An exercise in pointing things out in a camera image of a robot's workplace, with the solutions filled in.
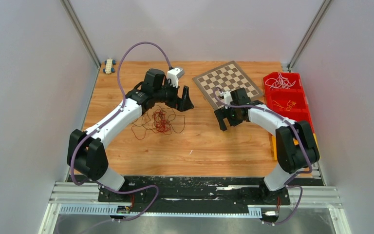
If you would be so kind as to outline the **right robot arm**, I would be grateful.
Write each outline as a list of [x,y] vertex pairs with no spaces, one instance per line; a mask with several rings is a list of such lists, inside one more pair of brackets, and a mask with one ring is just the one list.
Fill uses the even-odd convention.
[[215,99],[222,105],[214,113],[222,131],[242,122],[254,123],[269,132],[276,142],[277,164],[259,185],[259,198],[272,203],[278,191],[284,189],[297,175],[311,173],[319,158],[318,146],[311,125],[296,121],[271,110],[263,102],[252,100],[244,88],[222,91],[213,88]]

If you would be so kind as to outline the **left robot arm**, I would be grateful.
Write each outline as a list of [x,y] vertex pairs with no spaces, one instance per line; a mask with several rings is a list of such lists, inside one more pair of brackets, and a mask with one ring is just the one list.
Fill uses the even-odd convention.
[[78,171],[104,186],[116,201],[127,200],[130,190],[124,185],[125,178],[109,166],[106,149],[122,130],[156,103],[164,103],[179,112],[193,109],[188,86],[184,86],[182,96],[178,96],[179,80],[184,74],[180,67],[167,72],[149,69],[144,80],[126,93],[122,102],[101,121],[85,131],[73,130],[67,153],[71,172]]

